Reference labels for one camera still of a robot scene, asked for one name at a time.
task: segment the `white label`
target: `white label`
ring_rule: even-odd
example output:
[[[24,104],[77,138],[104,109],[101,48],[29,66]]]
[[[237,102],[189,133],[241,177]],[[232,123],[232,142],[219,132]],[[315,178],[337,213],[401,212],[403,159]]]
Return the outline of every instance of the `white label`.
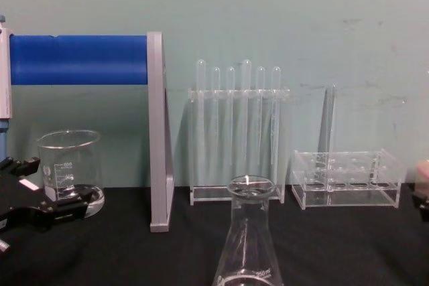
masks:
[[[19,182],[33,191],[39,190],[39,187],[37,187],[37,185],[35,185],[33,182],[28,181],[27,179],[22,179]]]
[[[2,253],[4,253],[9,247],[10,247],[9,244],[4,242],[3,240],[0,240],[0,251]]]
[[[4,220],[0,221],[0,229],[5,228],[6,224],[7,224],[7,219],[4,219]]]

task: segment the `black tablecloth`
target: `black tablecloth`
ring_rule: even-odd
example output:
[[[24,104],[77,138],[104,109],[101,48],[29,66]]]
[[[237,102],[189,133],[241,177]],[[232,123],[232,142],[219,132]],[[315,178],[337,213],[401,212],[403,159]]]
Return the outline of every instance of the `black tablecloth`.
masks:
[[[170,232],[149,232],[148,188],[106,189],[88,220],[46,233],[0,234],[11,252],[0,285],[210,285],[230,223],[230,203],[189,205],[176,188]],[[429,223],[408,187],[393,208],[302,211],[288,192],[271,201],[269,225],[285,286],[429,285]]]

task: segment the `erlenmeyer flask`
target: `erlenmeyer flask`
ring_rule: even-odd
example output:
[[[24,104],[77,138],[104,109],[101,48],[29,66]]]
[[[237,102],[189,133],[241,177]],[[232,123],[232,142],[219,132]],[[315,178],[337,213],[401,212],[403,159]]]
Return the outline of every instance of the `erlenmeyer flask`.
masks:
[[[231,227],[212,286],[282,286],[282,276],[268,228],[269,197],[275,185],[245,175],[228,185]]]

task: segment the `black clamp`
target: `black clamp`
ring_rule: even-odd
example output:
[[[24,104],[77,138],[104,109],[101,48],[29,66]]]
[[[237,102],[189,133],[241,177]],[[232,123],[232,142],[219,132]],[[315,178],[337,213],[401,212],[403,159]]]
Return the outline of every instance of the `black clamp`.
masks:
[[[22,177],[37,172],[39,164],[37,157],[23,162],[11,157],[0,161],[0,233],[17,226],[47,230],[64,221],[85,218],[91,189],[73,198],[52,201],[43,190],[25,185]]]

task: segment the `green wall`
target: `green wall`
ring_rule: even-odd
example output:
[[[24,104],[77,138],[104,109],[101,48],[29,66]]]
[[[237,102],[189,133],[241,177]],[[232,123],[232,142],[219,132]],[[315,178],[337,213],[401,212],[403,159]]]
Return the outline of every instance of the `green wall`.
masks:
[[[407,165],[429,155],[428,0],[1,0],[0,13],[16,34],[163,31],[178,185],[188,184],[179,133],[200,58],[221,68],[245,58],[280,66],[295,98],[295,114],[282,125],[294,130],[291,148],[314,148],[321,88],[335,83],[383,91],[394,116],[384,118],[380,141]],[[13,103],[11,155],[34,155],[34,140],[46,131],[96,129],[106,186],[147,184],[146,87],[21,87]],[[340,133],[365,137],[355,128]]]

